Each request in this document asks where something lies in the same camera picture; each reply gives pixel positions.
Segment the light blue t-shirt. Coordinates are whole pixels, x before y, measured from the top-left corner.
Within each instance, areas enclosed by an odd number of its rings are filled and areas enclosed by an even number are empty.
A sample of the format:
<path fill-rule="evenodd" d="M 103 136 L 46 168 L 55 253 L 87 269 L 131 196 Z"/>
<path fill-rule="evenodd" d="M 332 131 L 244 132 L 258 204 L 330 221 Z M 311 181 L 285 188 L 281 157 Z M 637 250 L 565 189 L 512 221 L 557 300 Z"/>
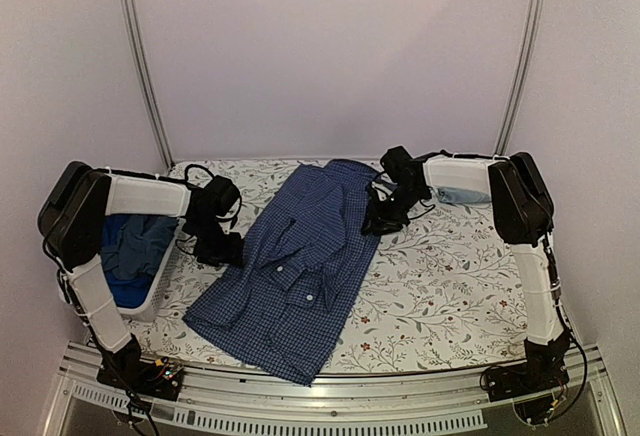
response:
<path fill-rule="evenodd" d="M 492 201 L 491 195 L 469 189 L 439 187 L 435 195 L 443 204 L 484 204 Z"/>

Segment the dark blue checkered shirt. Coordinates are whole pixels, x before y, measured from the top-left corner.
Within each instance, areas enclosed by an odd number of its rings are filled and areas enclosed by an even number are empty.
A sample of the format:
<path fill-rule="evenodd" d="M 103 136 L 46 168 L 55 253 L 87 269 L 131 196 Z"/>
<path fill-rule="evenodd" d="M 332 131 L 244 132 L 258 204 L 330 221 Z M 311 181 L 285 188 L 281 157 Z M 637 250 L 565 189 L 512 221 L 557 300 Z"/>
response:
<path fill-rule="evenodd" d="M 353 160 L 299 165 L 249 228 L 243 267 L 227 268 L 184 323 L 241 362 L 311 385 L 379 244 L 361 232 L 375 175 Z"/>

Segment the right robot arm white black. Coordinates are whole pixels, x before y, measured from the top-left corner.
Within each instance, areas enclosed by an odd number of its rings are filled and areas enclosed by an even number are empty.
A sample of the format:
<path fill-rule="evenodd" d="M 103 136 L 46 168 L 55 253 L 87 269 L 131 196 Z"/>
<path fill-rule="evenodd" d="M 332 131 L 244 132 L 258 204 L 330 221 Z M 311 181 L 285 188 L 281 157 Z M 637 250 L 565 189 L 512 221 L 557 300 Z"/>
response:
<path fill-rule="evenodd" d="M 413 157 L 397 146 L 386 151 L 380 164 L 366 187 L 365 235 L 400 231 L 420 201 L 491 204 L 494 228 L 515 257 L 527 311 L 526 363 L 518 368 L 517 383 L 524 391 L 539 391 L 561 367 L 570 331 L 559 310 L 554 203 L 533 157 L 527 152 L 488 156 L 446 150 Z"/>

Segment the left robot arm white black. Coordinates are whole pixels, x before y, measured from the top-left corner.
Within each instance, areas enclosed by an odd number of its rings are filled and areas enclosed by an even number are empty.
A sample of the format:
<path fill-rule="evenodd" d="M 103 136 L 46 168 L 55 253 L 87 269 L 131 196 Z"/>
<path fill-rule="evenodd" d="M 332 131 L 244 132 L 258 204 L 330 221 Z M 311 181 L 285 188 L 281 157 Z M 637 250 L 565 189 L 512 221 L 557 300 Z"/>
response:
<path fill-rule="evenodd" d="M 41 208 L 37 226 L 43 251 L 66 278 L 72 303 L 88 326 L 111 375 L 128 390 L 148 382 L 141 349 L 125 325 L 101 263 L 102 231 L 112 214 L 141 214 L 182 220 L 194 237 L 203 264 L 235 265 L 242 260 L 239 234 L 223 230 L 234 225 L 242 205 L 239 189 L 222 176 L 200 187 L 187 179 L 70 162 Z"/>

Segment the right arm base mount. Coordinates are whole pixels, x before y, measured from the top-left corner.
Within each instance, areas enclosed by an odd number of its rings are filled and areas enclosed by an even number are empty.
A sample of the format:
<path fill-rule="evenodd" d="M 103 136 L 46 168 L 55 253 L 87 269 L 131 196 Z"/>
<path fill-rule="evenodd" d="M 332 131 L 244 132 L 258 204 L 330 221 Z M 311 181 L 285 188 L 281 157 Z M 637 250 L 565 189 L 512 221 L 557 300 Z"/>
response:
<path fill-rule="evenodd" d="M 559 388 L 569 382 L 562 357 L 530 356 L 525 362 L 492 365 L 480 375 L 479 384 L 491 402 Z"/>

